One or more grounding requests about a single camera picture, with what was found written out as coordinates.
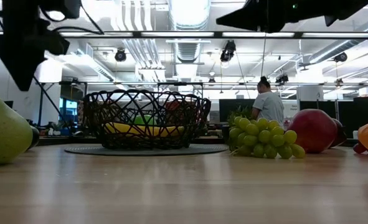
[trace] pear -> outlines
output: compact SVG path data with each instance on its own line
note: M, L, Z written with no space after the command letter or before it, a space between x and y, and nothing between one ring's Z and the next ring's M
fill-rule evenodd
M0 165L12 162L32 144L29 123L0 99Z

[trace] wire fruit basket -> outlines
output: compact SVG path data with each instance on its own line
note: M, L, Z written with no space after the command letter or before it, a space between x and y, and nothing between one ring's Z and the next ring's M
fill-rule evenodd
M84 120L108 149L179 149L205 128L210 106L178 92L100 91L85 96Z

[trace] woman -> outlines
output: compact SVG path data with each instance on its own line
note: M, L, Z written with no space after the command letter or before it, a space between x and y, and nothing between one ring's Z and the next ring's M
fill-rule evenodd
M283 103L281 98L271 92L271 85L266 77L261 77L257 84L259 95L253 104L252 119L266 118L267 120L276 120L283 127Z

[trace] white wall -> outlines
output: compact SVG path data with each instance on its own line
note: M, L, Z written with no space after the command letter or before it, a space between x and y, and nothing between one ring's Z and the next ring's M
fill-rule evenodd
M50 73L58 74L58 68L55 64L48 67ZM36 76L41 77L41 71L36 71ZM31 119L35 123L38 122L39 108L40 108L40 87L32 83L28 92L23 92L18 89L14 80L9 75L8 70L0 60L0 98L3 101L13 101L13 109L16 110L25 119ZM52 100L59 105L60 87L55 86L49 90L49 95ZM42 124L46 124L48 121L58 121L58 114L54 108L52 108L49 100L44 96Z

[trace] banana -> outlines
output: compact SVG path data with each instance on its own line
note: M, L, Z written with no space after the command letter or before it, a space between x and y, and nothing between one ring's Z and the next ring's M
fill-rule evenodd
M120 124L120 123L107 123L105 125L105 129L107 129L111 133L131 133L131 134L143 134L148 136L159 136L166 137L170 133L170 136L178 136L182 134L185 130L183 126L180 126L176 129L173 127L153 127L149 126L149 129L146 129L146 126L143 125L133 125L131 128L128 124Z

